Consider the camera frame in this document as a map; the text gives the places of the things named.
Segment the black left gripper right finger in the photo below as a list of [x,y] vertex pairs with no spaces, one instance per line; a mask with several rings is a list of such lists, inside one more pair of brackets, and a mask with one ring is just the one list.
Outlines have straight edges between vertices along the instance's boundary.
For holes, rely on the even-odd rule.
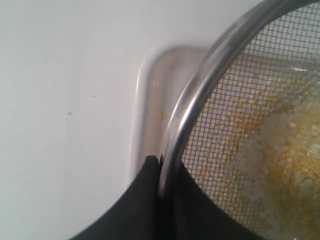
[[253,233],[216,206],[180,165],[174,191],[177,240],[251,240]]

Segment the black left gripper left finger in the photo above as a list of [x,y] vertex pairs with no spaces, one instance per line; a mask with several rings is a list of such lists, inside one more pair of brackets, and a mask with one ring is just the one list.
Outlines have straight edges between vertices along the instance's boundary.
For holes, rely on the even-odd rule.
[[74,240],[153,240],[160,165],[147,156],[125,193]]

